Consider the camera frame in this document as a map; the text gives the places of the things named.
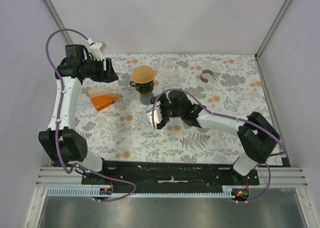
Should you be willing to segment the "dark green coffee dripper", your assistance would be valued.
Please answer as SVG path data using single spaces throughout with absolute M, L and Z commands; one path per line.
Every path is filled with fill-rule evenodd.
M 147 83 L 136 83 L 134 81 L 130 81 L 129 82 L 129 85 L 131 87 L 134 87 L 135 90 L 137 92 L 139 92 L 140 94 L 147 94 L 147 93 L 151 93 L 153 90 L 154 90 L 154 81 L 150 81 L 150 82 L 147 82 Z

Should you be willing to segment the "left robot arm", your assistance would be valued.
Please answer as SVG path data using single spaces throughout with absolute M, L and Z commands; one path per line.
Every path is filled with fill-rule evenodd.
M 119 79 L 112 60 L 105 57 L 102 41 L 88 41 L 65 46 L 65 58 L 57 66 L 56 98 L 48 128 L 38 134 L 38 140 L 53 162 L 60 165 L 83 166 L 93 172 L 93 179 L 103 185 L 110 180 L 102 158 L 88 150 L 86 139 L 76 131 L 76 106 L 85 79 L 112 83 Z

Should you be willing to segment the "brown paper coffee filter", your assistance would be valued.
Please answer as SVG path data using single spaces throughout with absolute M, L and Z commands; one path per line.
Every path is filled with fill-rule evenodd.
M 142 65 L 137 67 L 131 74 L 130 80 L 136 84 L 146 84 L 152 82 L 157 72 L 150 66 Z

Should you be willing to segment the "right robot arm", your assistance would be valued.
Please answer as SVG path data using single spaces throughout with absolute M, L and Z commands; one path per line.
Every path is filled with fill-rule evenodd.
M 208 110 L 190 93 L 181 89 L 167 89 L 151 98 L 149 122 L 161 130 L 171 118 L 180 118 L 190 127 L 205 128 L 228 133 L 239 138 L 243 154 L 234 162 L 229 179 L 242 184 L 249 172 L 264 164 L 276 145 L 282 145 L 280 136 L 259 112 L 247 116 L 232 116 Z

